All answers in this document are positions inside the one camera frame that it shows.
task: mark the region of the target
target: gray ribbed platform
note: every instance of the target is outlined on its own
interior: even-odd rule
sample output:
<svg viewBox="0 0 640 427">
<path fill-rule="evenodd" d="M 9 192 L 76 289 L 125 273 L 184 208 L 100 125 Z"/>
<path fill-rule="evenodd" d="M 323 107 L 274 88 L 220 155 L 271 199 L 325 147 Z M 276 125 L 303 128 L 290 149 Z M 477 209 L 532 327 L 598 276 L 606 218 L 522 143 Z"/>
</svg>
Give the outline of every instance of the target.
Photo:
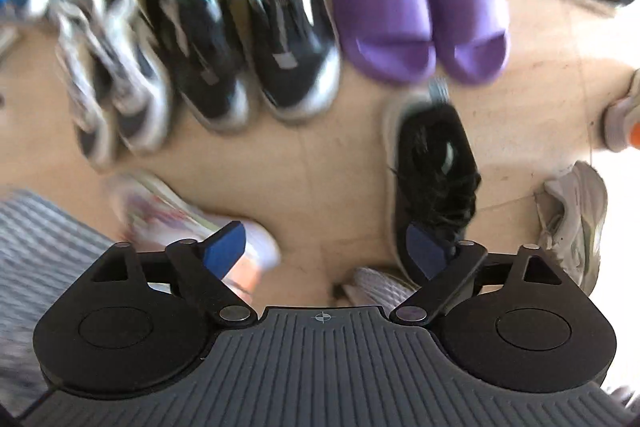
<svg viewBox="0 0 640 427">
<path fill-rule="evenodd" d="M 54 393 L 25 425 L 611 427 L 633 418 L 592 383 L 555 394 L 485 384 L 426 330 L 391 324 L 377 308 L 325 312 L 321 322 L 319 310 L 271 309 L 256 327 L 220 335 L 172 387 L 127 401 Z"/>
</svg>

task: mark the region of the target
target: ribbed surface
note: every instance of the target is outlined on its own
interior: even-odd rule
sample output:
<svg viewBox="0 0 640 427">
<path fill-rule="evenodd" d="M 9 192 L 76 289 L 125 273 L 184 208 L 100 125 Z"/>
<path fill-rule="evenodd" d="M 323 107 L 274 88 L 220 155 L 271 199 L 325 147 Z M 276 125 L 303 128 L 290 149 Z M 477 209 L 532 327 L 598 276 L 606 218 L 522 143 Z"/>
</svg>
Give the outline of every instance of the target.
<svg viewBox="0 0 640 427">
<path fill-rule="evenodd" d="M 615 426 L 632 415 L 595 384 L 552 395 L 505 391 L 454 366 L 426 330 L 376 308 L 272 309 L 228 331 L 174 386 L 128 401 L 55 393 L 38 427 Z"/>
<path fill-rule="evenodd" d="M 0 201 L 0 403 L 10 412 L 47 389 L 33 328 L 111 243 L 25 190 Z"/>
</svg>

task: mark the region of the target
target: slipper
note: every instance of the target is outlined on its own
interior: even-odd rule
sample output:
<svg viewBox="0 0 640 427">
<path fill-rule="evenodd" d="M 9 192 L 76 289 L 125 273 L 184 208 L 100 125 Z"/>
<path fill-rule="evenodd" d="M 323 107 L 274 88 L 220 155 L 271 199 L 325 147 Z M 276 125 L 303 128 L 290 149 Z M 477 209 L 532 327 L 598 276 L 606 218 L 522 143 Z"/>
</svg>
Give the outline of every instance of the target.
<svg viewBox="0 0 640 427">
<path fill-rule="evenodd" d="M 509 55 L 506 0 L 429 0 L 438 59 L 465 84 L 484 84 L 504 69 Z"/>
<path fill-rule="evenodd" d="M 427 0 L 334 0 L 334 15 L 344 54 L 368 76 L 405 83 L 433 74 Z"/>
</svg>

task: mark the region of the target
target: gray sneaker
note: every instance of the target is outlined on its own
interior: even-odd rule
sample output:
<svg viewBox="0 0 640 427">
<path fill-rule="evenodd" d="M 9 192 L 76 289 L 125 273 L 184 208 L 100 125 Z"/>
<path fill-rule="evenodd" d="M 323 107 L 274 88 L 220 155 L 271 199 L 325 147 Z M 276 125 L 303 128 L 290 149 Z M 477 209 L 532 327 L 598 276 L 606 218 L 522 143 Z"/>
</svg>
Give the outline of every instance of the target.
<svg viewBox="0 0 640 427">
<path fill-rule="evenodd" d="M 65 71 L 72 121 L 82 154 L 95 169 L 113 164 L 118 147 L 111 78 L 92 52 L 86 14 L 60 1 L 54 8 L 60 27 L 58 60 Z"/>
<path fill-rule="evenodd" d="M 545 182 L 545 192 L 562 204 L 562 211 L 545 219 L 539 245 L 590 295 L 600 270 L 600 236 L 607 214 L 607 187 L 593 167 L 576 162 L 571 172 Z"/>
<path fill-rule="evenodd" d="M 157 150 L 169 130 L 173 88 L 144 0 L 91 0 L 95 49 L 113 78 L 120 137 L 133 153 Z"/>
<path fill-rule="evenodd" d="M 388 315 L 411 295 L 418 286 L 395 269 L 356 268 L 353 279 L 340 287 L 351 306 L 382 306 Z"/>
</svg>

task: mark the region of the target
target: crosshair symbol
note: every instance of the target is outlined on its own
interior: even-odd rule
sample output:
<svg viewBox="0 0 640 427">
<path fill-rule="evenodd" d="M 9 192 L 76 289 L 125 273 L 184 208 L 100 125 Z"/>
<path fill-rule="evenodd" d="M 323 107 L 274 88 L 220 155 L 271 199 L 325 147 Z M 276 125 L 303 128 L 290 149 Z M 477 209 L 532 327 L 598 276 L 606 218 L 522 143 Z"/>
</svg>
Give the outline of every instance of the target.
<svg viewBox="0 0 640 427">
<path fill-rule="evenodd" d="M 316 315 L 314 318 L 316 319 L 316 321 L 322 322 L 322 324 L 324 324 L 325 322 L 330 321 L 332 319 L 332 316 L 329 315 L 328 313 L 322 312 Z"/>
</svg>

